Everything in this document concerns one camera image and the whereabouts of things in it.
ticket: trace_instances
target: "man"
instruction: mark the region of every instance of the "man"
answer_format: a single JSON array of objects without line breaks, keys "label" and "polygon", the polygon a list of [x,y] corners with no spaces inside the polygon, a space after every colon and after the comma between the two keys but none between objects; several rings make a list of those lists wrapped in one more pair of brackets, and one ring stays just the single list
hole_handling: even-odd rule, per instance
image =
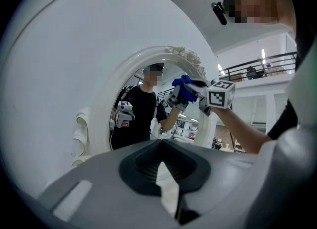
[{"label": "man", "polygon": [[[115,102],[115,108],[112,111],[112,119],[115,121],[116,107],[119,101],[128,101],[133,106],[135,120],[123,121],[119,127],[115,126],[111,138],[113,150],[119,149],[131,144],[150,140],[150,124],[154,117],[157,96],[153,92],[153,87],[157,85],[157,80],[163,75],[164,64],[150,65],[144,68],[144,80],[140,86],[135,86],[129,90],[124,99],[121,99],[126,92],[124,87]],[[156,118],[158,123],[166,131],[170,130],[178,119],[179,109],[173,108],[169,116],[165,112],[162,103],[158,102]]]},{"label": "man", "polygon": [[[296,35],[298,50],[296,68],[305,58],[315,36],[315,28],[309,22],[311,18],[307,17],[308,10],[304,5],[303,0],[224,0],[223,3],[225,14],[235,23],[281,23],[291,28]],[[289,101],[267,135],[248,126],[230,109],[211,109],[248,153],[258,153],[265,142],[278,139],[285,130],[297,125],[297,116]]]}]

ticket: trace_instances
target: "gray plastic object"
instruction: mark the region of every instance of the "gray plastic object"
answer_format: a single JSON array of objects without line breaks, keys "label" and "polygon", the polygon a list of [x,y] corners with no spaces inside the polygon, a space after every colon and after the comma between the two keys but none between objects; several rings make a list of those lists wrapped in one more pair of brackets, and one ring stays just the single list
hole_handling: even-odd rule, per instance
[{"label": "gray plastic object", "polygon": [[171,92],[167,104],[171,108],[178,108],[180,111],[185,111],[189,102],[180,96],[180,85],[177,85],[173,92]]},{"label": "gray plastic object", "polygon": [[202,111],[206,116],[210,116],[211,110],[208,106],[206,88],[214,84],[215,81],[213,80],[212,82],[209,82],[202,79],[192,79],[192,81],[195,84],[184,84],[184,88],[192,95],[198,97],[199,110]]},{"label": "gray plastic object", "polygon": [[118,114],[118,120],[116,122],[116,125],[121,128],[121,125],[123,121],[132,121],[135,119],[135,116],[132,112],[123,112],[123,111],[117,111]]},{"label": "gray plastic object", "polygon": [[316,128],[293,128],[278,141],[263,145],[258,155],[169,141],[171,146],[208,161],[211,169],[201,188],[182,196],[179,208],[198,214],[182,226],[167,213],[160,196],[137,194],[119,173],[124,158],[164,142],[161,140],[87,160],[50,185],[39,202],[53,211],[80,180],[87,180],[92,188],[69,220],[80,228],[268,228],[287,201],[312,178],[317,168],[316,133]]}]

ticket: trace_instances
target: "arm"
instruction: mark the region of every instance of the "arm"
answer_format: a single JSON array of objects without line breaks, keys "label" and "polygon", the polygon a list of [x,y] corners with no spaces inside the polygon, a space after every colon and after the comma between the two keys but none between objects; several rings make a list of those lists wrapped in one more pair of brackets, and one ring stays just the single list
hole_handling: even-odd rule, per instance
[{"label": "arm", "polygon": [[232,110],[211,108],[230,130],[247,153],[258,153],[261,146],[272,139],[243,122]]},{"label": "arm", "polygon": [[160,124],[162,125],[162,128],[165,131],[169,131],[170,129],[173,128],[174,124],[176,123],[178,119],[178,114],[180,113],[180,110],[177,108],[173,108],[165,120],[161,120]]},{"label": "arm", "polygon": [[115,121],[115,114],[117,112],[116,108],[113,108],[112,113],[111,113],[111,119],[113,119]]}]

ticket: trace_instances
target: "white wall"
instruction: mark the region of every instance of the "white wall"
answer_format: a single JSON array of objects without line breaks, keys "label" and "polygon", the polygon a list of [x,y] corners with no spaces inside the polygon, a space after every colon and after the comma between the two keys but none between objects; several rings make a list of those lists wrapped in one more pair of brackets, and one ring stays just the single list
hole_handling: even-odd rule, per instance
[{"label": "white wall", "polygon": [[28,24],[0,88],[1,151],[20,188],[38,196],[69,170],[76,113],[116,66],[157,45],[194,50],[216,77],[206,40],[169,0],[56,0]]},{"label": "white wall", "polygon": [[254,24],[228,24],[215,32],[208,42],[215,55],[262,38],[288,32],[282,25],[259,26]]},{"label": "white wall", "polygon": [[218,63],[225,69],[234,65],[262,58],[262,49],[265,49],[266,57],[278,55],[281,54],[281,40],[281,35],[263,38],[228,50],[219,54],[216,58]]},{"label": "white wall", "polygon": [[190,120],[192,118],[199,120],[199,112],[199,105],[196,101],[195,103],[190,102],[182,114],[186,116],[187,120]]},{"label": "white wall", "polygon": [[139,85],[139,82],[142,82],[142,80],[140,80],[138,77],[136,76],[131,76],[127,82],[124,84],[124,87],[125,86],[134,86],[134,85]]},{"label": "white wall", "polygon": [[28,25],[29,21],[41,12],[43,8],[55,0],[23,0],[20,6],[15,11],[14,15],[18,15],[18,19],[11,19],[7,25],[3,37],[6,40],[1,41],[0,45],[0,66],[5,62],[5,58],[9,53],[14,41],[20,35],[21,31]]},{"label": "white wall", "polygon": [[163,83],[172,82],[176,76],[184,73],[184,70],[172,63],[165,64],[162,81]]},{"label": "white wall", "polygon": [[[178,75],[175,77],[175,79],[179,79],[182,75]],[[158,86],[157,87],[157,91],[158,92],[163,92],[163,91],[166,91],[166,90],[169,90],[171,88],[174,88],[174,86],[172,86],[172,82],[173,80],[170,80],[169,82],[166,82],[164,85],[162,86]]]},{"label": "white wall", "polygon": [[[247,124],[250,124],[252,120],[253,123],[266,123],[266,96],[267,95],[236,98],[233,101],[233,111]],[[274,121],[277,121],[285,109],[287,95],[281,93],[275,94],[274,97],[276,109],[276,119],[274,119]],[[255,115],[254,118],[252,118],[254,100],[257,100],[257,103]]]}]

